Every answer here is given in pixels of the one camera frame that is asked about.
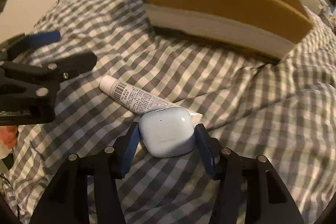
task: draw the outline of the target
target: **silver screw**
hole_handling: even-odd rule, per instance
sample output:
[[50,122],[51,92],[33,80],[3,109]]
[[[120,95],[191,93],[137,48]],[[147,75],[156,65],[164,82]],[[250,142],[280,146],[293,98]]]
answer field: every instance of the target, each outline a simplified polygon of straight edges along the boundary
[[62,75],[63,79],[68,79],[69,78],[69,74],[67,72],[65,72],[63,75]]
[[267,158],[264,155],[258,156],[258,160],[261,162],[266,162]]
[[48,69],[55,70],[57,69],[57,65],[55,63],[51,63],[47,66]]
[[39,88],[35,93],[38,97],[43,97],[49,93],[49,90],[47,88]]
[[104,149],[105,153],[111,154],[114,151],[114,148],[112,146],[108,146]]
[[76,158],[77,158],[77,155],[76,155],[76,154],[71,154],[71,155],[68,157],[68,160],[74,161]]
[[222,149],[222,153],[223,153],[224,155],[230,155],[230,154],[231,154],[231,149],[229,149],[229,148],[223,148],[223,149]]

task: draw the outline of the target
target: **barcode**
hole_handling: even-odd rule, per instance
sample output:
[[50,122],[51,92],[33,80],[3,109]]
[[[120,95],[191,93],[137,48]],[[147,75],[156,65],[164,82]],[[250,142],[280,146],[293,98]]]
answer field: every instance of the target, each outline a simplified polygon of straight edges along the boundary
[[115,87],[115,90],[113,92],[113,98],[120,101],[121,95],[123,94],[125,88],[126,88],[126,84],[121,83],[121,82],[119,84],[117,84],[117,86]]

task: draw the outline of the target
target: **checkered fabric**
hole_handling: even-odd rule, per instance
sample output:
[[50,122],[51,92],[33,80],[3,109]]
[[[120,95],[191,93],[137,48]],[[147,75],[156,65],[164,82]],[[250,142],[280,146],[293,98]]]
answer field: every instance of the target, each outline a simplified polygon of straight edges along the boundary
[[[156,36],[141,0],[58,0],[34,31],[59,29],[60,42],[23,61],[39,65],[90,49],[98,62],[92,72],[61,84],[54,122],[19,128],[15,163],[6,174],[11,186],[5,186],[13,211],[18,204],[28,223],[70,153],[93,155],[125,134],[136,116],[98,87],[112,75],[202,113],[211,135],[239,155],[266,155],[305,223],[313,223],[336,191],[336,37],[311,18],[313,30],[273,66]],[[207,177],[197,149],[157,159],[139,144],[117,187],[127,223],[208,223],[218,182]],[[96,223],[92,178],[88,195]]]

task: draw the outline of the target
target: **checkered blanket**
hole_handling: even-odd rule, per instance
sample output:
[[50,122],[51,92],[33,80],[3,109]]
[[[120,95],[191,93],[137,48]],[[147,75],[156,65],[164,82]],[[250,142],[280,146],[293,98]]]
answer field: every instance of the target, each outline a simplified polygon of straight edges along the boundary
[[[277,66],[220,47],[156,36],[141,0],[58,0],[35,31],[59,29],[60,42],[29,52],[39,65],[92,50],[92,72],[61,84],[56,119],[21,126],[15,163],[6,174],[8,203],[28,223],[53,174],[70,153],[93,155],[124,134],[136,116],[102,93],[104,75],[204,115],[223,146],[266,155],[305,222],[313,223],[336,191],[336,38],[321,20]],[[96,223],[93,179],[89,212]],[[127,223],[208,223],[218,182],[197,149],[157,159],[139,144],[133,166],[117,181]]]

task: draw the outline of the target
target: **brown cardboard box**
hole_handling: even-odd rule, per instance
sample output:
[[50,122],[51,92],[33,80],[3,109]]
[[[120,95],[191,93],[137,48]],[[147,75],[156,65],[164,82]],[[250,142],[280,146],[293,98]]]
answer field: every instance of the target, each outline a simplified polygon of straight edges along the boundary
[[312,28],[299,0],[144,0],[152,25],[283,58]]

